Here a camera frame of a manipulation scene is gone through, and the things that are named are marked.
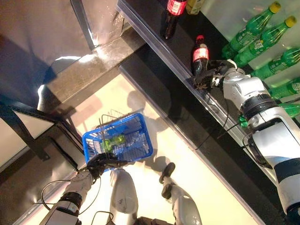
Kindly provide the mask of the robot right hand black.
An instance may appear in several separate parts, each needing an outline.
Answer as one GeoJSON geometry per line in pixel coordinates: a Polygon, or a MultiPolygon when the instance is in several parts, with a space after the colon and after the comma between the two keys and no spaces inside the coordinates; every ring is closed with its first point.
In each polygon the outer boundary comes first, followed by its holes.
{"type": "Polygon", "coordinates": [[[232,60],[209,60],[207,58],[195,60],[192,63],[194,87],[198,90],[210,90],[213,78],[222,80],[231,68],[237,69],[232,60]]]}

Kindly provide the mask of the robot left hand black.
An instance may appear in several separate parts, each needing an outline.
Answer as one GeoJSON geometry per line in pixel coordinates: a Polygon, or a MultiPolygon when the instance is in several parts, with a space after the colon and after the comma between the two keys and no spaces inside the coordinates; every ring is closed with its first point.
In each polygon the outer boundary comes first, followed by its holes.
{"type": "Polygon", "coordinates": [[[94,156],[87,163],[87,169],[95,182],[106,169],[118,168],[128,164],[128,161],[118,159],[113,153],[101,153],[94,156]]]}

